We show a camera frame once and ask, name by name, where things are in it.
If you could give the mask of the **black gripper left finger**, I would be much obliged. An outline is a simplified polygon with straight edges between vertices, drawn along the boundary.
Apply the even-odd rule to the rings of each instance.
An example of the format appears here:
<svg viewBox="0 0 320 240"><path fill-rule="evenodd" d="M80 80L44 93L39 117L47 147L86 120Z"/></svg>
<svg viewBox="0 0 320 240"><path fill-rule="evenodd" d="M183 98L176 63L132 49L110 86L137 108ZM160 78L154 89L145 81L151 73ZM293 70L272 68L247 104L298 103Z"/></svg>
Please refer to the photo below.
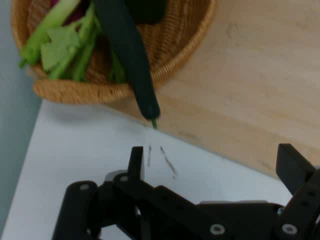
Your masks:
<svg viewBox="0 0 320 240"><path fill-rule="evenodd" d="M103 184L78 181L65 191L53 232L55 240L98 240L118 227L132 240L198 240L197 207L164 186L142 180L144 149L131 150L128 168Z"/></svg>

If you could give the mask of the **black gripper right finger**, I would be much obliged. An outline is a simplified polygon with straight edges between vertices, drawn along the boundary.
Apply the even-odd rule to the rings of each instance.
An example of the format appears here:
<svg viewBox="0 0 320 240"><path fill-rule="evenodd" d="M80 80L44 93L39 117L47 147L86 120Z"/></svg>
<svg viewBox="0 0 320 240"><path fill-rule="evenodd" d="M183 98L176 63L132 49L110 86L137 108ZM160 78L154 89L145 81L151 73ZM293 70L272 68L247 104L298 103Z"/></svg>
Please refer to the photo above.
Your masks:
<svg viewBox="0 0 320 240"><path fill-rule="evenodd" d="M320 238L320 170L291 144L278 145L276 174L292 194L278 216L273 233L277 240Z"/></svg>

